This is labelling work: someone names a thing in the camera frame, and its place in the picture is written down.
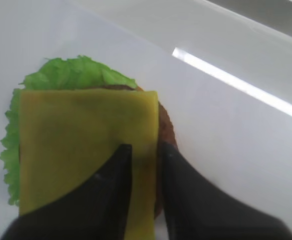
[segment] white surface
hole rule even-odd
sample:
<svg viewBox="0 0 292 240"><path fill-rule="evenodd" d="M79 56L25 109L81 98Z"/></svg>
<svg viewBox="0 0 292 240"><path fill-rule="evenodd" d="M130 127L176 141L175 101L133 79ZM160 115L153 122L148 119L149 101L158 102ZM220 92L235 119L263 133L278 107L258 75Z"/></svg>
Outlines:
<svg viewBox="0 0 292 240"><path fill-rule="evenodd" d="M255 99L262 101L263 103L276 108L290 116L292 116L292 104L271 95L270 93L257 88L242 79L231 75L230 73L213 66L212 64L203 61L202 59L193 56L192 54L183 51L180 48L175 48L172 56L180 59L181 61L203 71L204 73L219 79L220 81L242 91L243 93L252 96Z"/></svg>
<svg viewBox="0 0 292 240"><path fill-rule="evenodd" d="M222 45L217 39L214 43ZM233 58L230 51L221 51L220 59L227 58L230 66L235 65L232 59L243 61L237 58L246 50L241 47ZM3 113L23 77L37 71L44 58L78 54L158 91L180 150L193 166L229 194L280 217L292 230L292 117L61 0L0 0L0 139L7 124ZM282 56L267 57L276 64L292 60ZM0 234L17 215L6 204L1 169L0 162Z"/></svg>
<svg viewBox="0 0 292 240"><path fill-rule="evenodd" d="M292 38L206 0L73 0L172 53L181 48L292 104Z"/></svg>

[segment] cheese slice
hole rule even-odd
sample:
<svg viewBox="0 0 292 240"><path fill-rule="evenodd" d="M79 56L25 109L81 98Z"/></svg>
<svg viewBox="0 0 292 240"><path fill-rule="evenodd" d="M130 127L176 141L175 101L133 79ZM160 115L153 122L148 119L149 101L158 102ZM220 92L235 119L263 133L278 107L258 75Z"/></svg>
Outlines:
<svg viewBox="0 0 292 240"><path fill-rule="evenodd" d="M154 91L22 91L19 214L64 196L96 172L120 144L132 144L125 239L154 239L158 119Z"/></svg>

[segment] burger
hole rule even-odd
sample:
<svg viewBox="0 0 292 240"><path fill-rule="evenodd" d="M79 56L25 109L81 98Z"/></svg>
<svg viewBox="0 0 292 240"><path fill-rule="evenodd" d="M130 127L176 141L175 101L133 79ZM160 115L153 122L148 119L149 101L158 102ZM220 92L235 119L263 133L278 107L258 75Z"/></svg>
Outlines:
<svg viewBox="0 0 292 240"><path fill-rule="evenodd" d="M143 91L134 79L128 78L121 73L110 69L108 66L95 62L87 56L62 60L60 58L50 59L38 72L27 75L21 83L24 89L14 89L9 110L5 113L9 123L6 126L6 136L1 140L6 148L0 159L4 162L7 173L4 182L8 184L10 205L19 205L20 195L20 164L22 157L19 148L19 107L20 95L23 90L50 91L50 90L86 90L106 89L110 91ZM177 147L173 125L165 108L159 106L159 130L158 146L161 142L168 142ZM157 187L155 216L161 209L161 186L160 186L160 148L157 148Z"/></svg>

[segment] green lettuce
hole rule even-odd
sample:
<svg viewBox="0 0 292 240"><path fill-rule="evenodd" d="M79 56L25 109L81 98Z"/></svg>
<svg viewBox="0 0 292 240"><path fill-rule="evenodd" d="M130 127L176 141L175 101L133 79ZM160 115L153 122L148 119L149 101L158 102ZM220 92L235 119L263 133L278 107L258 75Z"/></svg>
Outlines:
<svg viewBox="0 0 292 240"><path fill-rule="evenodd" d="M108 66L95 62L87 56L62 60L50 59L38 72L27 75L21 85L28 90L74 90L103 85L127 85L136 88L134 79L110 69ZM8 184L10 205L19 204L19 130L18 109L19 96L22 90L13 90L9 110L5 113L9 123L6 136L1 140L6 148L0 154L7 173L4 182Z"/></svg>

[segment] yellow cheese slice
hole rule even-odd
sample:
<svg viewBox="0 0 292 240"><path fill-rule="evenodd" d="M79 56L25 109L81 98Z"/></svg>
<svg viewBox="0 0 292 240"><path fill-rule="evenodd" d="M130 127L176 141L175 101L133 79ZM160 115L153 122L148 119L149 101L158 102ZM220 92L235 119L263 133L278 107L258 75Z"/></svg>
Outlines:
<svg viewBox="0 0 292 240"><path fill-rule="evenodd" d="M133 185L125 239L153 240L158 125L154 91L22 91L19 214L72 191L120 144L132 144Z"/></svg>

